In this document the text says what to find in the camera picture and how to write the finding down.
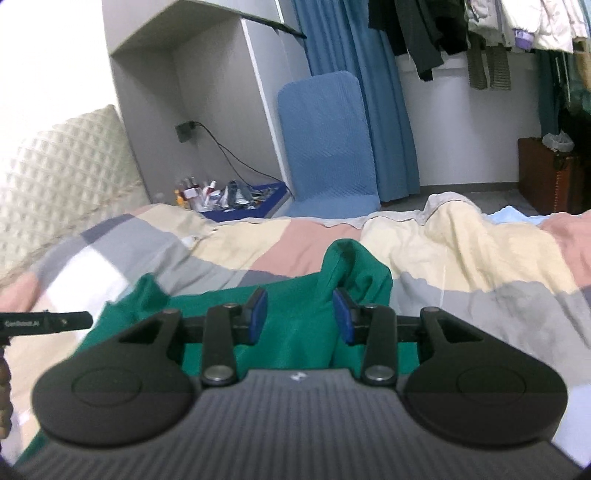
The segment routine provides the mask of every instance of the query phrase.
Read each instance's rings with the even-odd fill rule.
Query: blue curtain
[[[294,0],[312,75],[347,70],[361,84],[379,198],[419,192],[417,153],[394,54],[368,27],[368,0]]]

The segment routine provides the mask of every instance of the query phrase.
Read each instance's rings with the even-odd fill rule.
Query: green cloth
[[[269,303],[260,340],[255,346],[235,347],[241,377],[251,368],[350,368],[359,375],[364,347],[350,347],[340,339],[332,293],[335,288],[344,287],[357,303],[388,305],[392,277],[384,264],[361,244],[337,240],[326,251],[318,273],[264,287]],[[115,304],[107,304],[78,351],[101,343],[162,309],[180,309],[185,317],[203,315],[215,305],[230,301],[244,303],[255,289],[256,286],[241,287],[169,297],[151,275],[145,275],[130,295]],[[410,372],[418,365],[416,348],[413,344],[401,344],[401,347],[401,373]],[[196,375],[200,365],[201,344],[187,345],[183,371]],[[39,445],[38,438],[34,443]],[[32,447],[33,444],[25,453],[30,455]]]

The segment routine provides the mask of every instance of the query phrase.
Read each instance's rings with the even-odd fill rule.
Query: comforter
[[[87,310],[97,319],[147,273],[169,296],[269,284],[319,271],[328,246],[351,238],[388,267],[399,314],[439,306],[548,363],[574,388],[591,384],[590,233],[591,213],[494,225],[453,193],[431,196],[423,211],[346,220],[214,223],[151,205],[56,246],[2,292],[0,311]],[[24,445],[37,431],[34,382],[82,338],[16,338],[7,349]]]

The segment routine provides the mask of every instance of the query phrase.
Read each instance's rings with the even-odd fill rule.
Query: pink fabric patch
[[[591,286],[591,210],[580,217],[568,213],[552,215],[540,228],[558,243],[577,286]]]
[[[39,293],[37,276],[33,272],[25,272],[0,293],[0,312],[29,312]]]
[[[359,240],[361,230],[347,224],[326,227],[310,220],[292,219],[281,239],[250,267],[286,277],[320,271],[324,253],[340,238]]]

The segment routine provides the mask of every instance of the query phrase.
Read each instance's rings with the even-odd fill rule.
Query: logo
[[[302,380],[308,378],[308,375],[306,375],[304,372],[298,372],[296,374],[290,375],[290,378],[295,382],[301,382]]]
[[[21,322],[20,320],[15,320],[14,322],[4,320],[5,327],[38,327],[39,325],[41,325],[39,320],[29,320],[27,322]]]

